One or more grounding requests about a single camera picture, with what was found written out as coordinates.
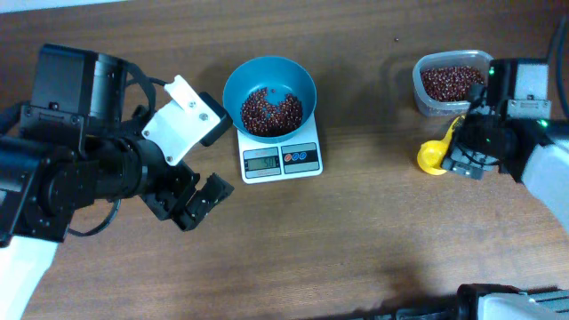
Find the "yellow measuring scoop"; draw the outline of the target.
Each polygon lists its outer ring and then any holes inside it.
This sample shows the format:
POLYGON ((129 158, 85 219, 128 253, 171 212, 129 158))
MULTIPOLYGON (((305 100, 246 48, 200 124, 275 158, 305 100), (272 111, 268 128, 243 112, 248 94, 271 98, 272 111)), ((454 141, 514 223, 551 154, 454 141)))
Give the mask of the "yellow measuring scoop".
POLYGON ((464 119, 465 116, 456 117, 446 131, 443 139, 429 140, 421 145, 417 154, 417 164, 425 173, 434 176, 446 173, 446 170, 441 167, 441 164, 451 144, 454 132, 461 126, 464 119))

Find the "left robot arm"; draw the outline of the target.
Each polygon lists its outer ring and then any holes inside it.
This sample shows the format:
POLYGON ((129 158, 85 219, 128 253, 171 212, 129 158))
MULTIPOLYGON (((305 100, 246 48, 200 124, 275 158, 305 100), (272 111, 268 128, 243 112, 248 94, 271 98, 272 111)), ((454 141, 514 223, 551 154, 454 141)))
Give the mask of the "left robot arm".
POLYGON ((1 115, 1 316, 22 317, 74 213, 138 197, 160 220, 198 226, 233 188, 184 162, 231 126, 226 109, 182 76, 163 83, 134 63, 45 44, 32 96, 1 115))

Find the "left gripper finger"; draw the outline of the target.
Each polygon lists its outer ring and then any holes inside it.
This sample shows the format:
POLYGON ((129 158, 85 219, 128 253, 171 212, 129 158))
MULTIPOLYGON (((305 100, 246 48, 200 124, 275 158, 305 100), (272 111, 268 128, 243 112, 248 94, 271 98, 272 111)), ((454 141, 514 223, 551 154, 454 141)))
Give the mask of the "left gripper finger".
POLYGON ((197 195, 192 197, 187 205, 172 216, 178 228, 187 232, 195 229, 212 209, 213 202, 197 195))
POLYGON ((195 194, 199 204, 206 205, 212 209, 217 204, 228 198, 235 188, 222 179, 217 173, 212 173, 206 180, 204 186, 195 194))

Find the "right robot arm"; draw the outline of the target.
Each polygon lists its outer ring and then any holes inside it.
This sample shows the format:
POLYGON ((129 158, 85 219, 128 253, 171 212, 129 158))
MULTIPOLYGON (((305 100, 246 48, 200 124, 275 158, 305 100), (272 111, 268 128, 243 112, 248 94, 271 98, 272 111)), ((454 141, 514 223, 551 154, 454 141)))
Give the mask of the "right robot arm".
MULTIPOLYGON (((545 59, 492 60, 485 85, 468 93, 441 166, 479 180, 498 167, 568 226, 568 123, 550 119, 545 59)), ((451 319, 566 319, 568 292, 524 292, 501 284, 463 284, 451 319)))

